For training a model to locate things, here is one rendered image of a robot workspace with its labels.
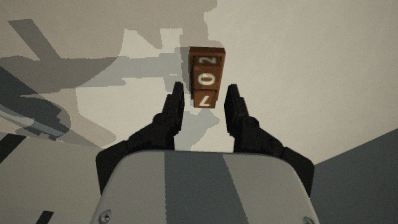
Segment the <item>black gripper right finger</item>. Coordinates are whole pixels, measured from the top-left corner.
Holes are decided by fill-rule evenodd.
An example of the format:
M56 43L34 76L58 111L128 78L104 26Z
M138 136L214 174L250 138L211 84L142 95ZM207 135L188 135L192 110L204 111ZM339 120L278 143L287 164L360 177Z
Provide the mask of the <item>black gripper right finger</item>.
M249 116L245 100L243 97L240 98L237 84L228 86L224 111L227 133L235 138L233 153L266 154L287 161L296 170L310 199L314 164L303 155L284 147L278 139L260 128L259 121Z

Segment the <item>brown wooden cube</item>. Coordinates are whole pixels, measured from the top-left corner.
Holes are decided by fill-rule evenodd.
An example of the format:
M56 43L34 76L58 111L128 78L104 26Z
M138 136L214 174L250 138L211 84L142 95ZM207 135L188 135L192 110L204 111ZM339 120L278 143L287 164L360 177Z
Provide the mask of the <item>brown wooden cube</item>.
M215 108L217 100L217 90L194 89L193 103L194 108Z
M193 64L193 88L217 90L221 76L219 56L195 55Z

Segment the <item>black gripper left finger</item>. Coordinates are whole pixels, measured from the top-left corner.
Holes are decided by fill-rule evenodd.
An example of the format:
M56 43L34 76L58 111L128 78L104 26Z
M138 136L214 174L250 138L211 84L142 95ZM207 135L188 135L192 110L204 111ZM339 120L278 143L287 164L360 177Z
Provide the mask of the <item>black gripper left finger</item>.
M162 113L156 114L152 123L132 134L128 140L97 154L96 167L101 195L113 170L126 155L146 149L175 150L174 136L181 131L184 106L183 83L175 82L172 94L167 94Z

